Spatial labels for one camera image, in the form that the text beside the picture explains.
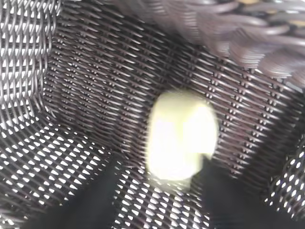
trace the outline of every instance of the wicker weave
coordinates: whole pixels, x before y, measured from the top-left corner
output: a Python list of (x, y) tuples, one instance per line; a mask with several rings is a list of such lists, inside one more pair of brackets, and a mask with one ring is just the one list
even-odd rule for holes
[(305, 86), (301, 0), (107, 0), (245, 68)]
[[(3, 227), (20, 226), (69, 199), (118, 155), (114, 228), (208, 228), (208, 217), (200, 214), (200, 177), (184, 194), (147, 183), (146, 119), (169, 88), (191, 88), (214, 105), (221, 126), (214, 156), (219, 166), (267, 201), (286, 195), (279, 185), (269, 194), (268, 184), (281, 174), (304, 130), (302, 93), (100, 1), (66, 1), (57, 19), (59, 2), (31, 2), (0, 5)], [(303, 173), (289, 169), (300, 182)], [(301, 195), (290, 212), (305, 214), (304, 200)]]

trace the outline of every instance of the wicker basket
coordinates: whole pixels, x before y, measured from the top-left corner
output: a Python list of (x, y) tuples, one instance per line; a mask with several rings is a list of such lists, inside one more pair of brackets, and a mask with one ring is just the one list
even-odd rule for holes
[(113, 228), (209, 228), (200, 177), (188, 193), (147, 181), (146, 120), (169, 88), (197, 91), (215, 107), (218, 166), (267, 204), (304, 216), (304, 95), (275, 79), (293, 75), (300, 86), (304, 33), (288, 13), (260, 15), (304, 3), (114, 2), (163, 30), (99, 0), (0, 1), (2, 226), (69, 200), (115, 160)]

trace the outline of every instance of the woven rattan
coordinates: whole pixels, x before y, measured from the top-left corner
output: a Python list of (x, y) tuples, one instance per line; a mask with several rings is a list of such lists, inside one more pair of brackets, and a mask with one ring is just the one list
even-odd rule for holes
[(68, 200), (114, 156), (121, 171), (114, 228), (209, 228), (200, 177), (174, 194), (146, 179), (146, 119), (170, 88), (213, 104), (221, 126), (215, 163), (262, 201), (305, 214), (298, 90), (100, 1), (4, 1), (0, 22), (4, 228)]

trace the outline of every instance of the pale yellow object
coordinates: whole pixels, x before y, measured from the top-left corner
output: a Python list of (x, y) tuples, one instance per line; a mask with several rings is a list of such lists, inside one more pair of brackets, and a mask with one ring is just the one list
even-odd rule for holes
[(218, 138), (213, 108), (189, 91), (165, 92), (149, 118), (147, 166), (158, 179), (190, 179), (202, 167), (202, 154), (211, 158)]
[(246, 5), (250, 5), (250, 4), (255, 4), (260, 2), (260, 0), (238, 0), (239, 2), (246, 4)]

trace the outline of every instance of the white object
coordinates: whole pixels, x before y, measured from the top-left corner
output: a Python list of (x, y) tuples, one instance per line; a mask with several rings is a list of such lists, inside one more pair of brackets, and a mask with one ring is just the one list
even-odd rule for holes
[(217, 138), (214, 110), (199, 94), (165, 92), (149, 118), (148, 169), (161, 180), (190, 180), (202, 169), (202, 154), (212, 158)]

